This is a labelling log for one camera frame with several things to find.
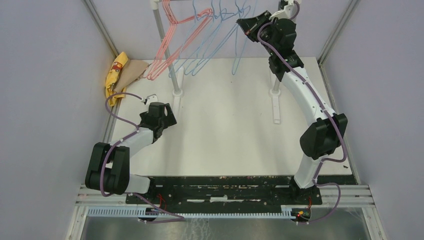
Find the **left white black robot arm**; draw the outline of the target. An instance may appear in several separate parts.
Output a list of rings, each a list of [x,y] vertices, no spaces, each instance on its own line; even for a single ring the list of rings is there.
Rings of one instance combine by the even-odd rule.
[[[116,143],[98,142],[93,146],[85,186],[103,191],[105,195],[138,193],[147,204],[154,202],[158,191],[151,179],[130,173],[130,158],[154,144],[168,127],[177,124],[169,103],[153,102],[140,114],[139,129]]]

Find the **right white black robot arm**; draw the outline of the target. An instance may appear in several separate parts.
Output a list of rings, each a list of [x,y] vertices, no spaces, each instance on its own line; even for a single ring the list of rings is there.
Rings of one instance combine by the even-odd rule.
[[[324,101],[310,80],[294,50],[297,33],[292,19],[265,11],[255,17],[239,18],[236,23],[250,41],[261,43],[266,49],[270,71],[292,94],[308,124],[299,140],[303,157],[293,177],[296,186],[288,191],[293,203],[302,204],[309,198],[308,189],[318,185],[324,163],[347,159],[344,134],[348,119]]]

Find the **left grey rack pole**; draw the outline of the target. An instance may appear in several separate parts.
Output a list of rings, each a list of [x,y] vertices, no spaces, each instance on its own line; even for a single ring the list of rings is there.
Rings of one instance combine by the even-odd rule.
[[[177,117],[182,108],[182,98],[184,96],[183,84],[184,84],[184,68],[182,67],[179,70],[174,68],[174,60],[176,55],[170,54],[169,44],[171,42],[174,30],[176,29],[176,22],[174,20],[170,21],[168,32],[165,32],[164,25],[162,23],[162,18],[159,10],[160,3],[166,4],[167,0],[152,0],[150,2],[151,9],[153,11],[154,19],[156,22],[157,30],[161,40],[161,45],[155,56],[154,61],[151,65],[151,71],[149,72],[148,79],[154,80],[160,74],[162,74],[166,69],[169,72],[169,77],[173,85],[173,104],[172,111]]]

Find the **grey rack pole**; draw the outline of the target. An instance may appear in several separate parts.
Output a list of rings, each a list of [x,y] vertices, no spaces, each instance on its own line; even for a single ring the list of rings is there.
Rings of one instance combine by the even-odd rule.
[[[148,79],[154,80],[160,74],[162,74],[166,69],[169,72],[169,77],[173,85],[173,104],[172,111],[177,117],[182,108],[182,98],[184,96],[183,84],[184,84],[184,68],[182,67],[179,70],[174,68],[174,60],[176,55],[170,54],[169,44],[171,42],[174,30],[176,29],[176,22],[174,20],[170,21],[168,32],[165,32],[164,25],[162,23],[162,18],[159,10],[160,3],[166,4],[167,0],[152,0],[150,2],[151,9],[153,11],[154,19],[156,22],[157,30],[161,40],[161,45],[155,56],[154,61],[151,65],[151,71],[149,72]]]
[[[272,121],[274,124],[279,125],[282,122],[281,110],[280,110],[280,81],[276,77],[273,81],[273,87],[270,89],[269,94],[272,103]]]

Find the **beige cloth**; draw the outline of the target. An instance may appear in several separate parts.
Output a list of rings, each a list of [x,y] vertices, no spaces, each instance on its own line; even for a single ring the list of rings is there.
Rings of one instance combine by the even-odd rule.
[[[123,67],[113,90],[122,92],[125,87],[143,77],[144,72],[149,67],[149,63],[144,60],[131,59]]]

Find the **right grey rack pole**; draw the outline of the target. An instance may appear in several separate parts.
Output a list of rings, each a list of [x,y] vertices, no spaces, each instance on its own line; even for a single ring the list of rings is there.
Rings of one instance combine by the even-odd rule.
[[[279,125],[282,122],[281,110],[280,110],[280,81],[276,77],[273,81],[273,87],[270,89],[269,94],[272,103],[272,121],[274,124]]]

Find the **yellow printed cloth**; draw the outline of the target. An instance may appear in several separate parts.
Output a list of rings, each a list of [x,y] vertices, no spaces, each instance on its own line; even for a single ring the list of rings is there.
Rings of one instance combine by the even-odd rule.
[[[127,87],[118,87],[121,72],[129,58],[125,52],[121,52],[113,61],[110,70],[105,79],[105,97],[108,98],[112,94],[126,92]]]

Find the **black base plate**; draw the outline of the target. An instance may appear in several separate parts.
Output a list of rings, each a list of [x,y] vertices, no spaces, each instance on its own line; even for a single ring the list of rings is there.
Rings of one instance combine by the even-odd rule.
[[[266,214],[282,206],[322,205],[320,190],[291,175],[152,176],[142,196],[175,214]]]

